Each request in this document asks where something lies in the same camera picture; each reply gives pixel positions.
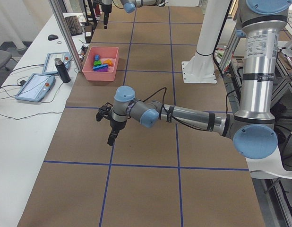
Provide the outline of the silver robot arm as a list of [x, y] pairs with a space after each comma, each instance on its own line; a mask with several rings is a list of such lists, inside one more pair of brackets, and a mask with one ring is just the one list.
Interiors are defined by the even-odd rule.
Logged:
[[104, 13], [104, 29], [108, 27], [109, 15], [112, 12], [113, 5], [118, 9], [125, 10], [128, 14], [143, 6], [165, 6], [164, 0], [99, 0], [97, 3], [101, 5], [102, 12]]
[[216, 132], [233, 141], [235, 149], [249, 159], [264, 159], [277, 149], [275, 116], [271, 113], [279, 33], [288, 21], [290, 0], [242, 0], [238, 6], [237, 36], [246, 38], [238, 110], [223, 116], [203, 112], [151, 97], [140, 100], [129, 86], [118, 87], [113, 103], [101, 106], [96, 120], [110, 122], [108, 145], [112, 146], [128, 119], [145, 127], [157, 120], [176, 122], [197, 131]]

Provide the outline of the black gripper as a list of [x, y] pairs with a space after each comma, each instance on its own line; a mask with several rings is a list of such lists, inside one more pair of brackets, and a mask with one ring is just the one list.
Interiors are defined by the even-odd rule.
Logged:
[[112, 117], [112, 107], [113, 105], [111, 103], [106, 103], [103, 106], [101, 106], [98, 109], [98, 113], [96, 114], [96, 121], [100, 122], [102, 120], [102, 118], [105, 118], [106, 120], [110, 121], [110, 126], [112, 128], [108, 140], [107, 140], [107, 144], [109, 146], [113, 146], [115, 143], [115, 140], [120, 132], [120, 130], [124, 129], [126, 126], [126, 121], [117, 121], [115, 119], [113, 119]]
[[102, 12], [104, 12], [103, 25], [104, 29], [107, 29], [109, 22], [109, 13], [112, 12], [112, 0], [99, 0], [101, 4]]

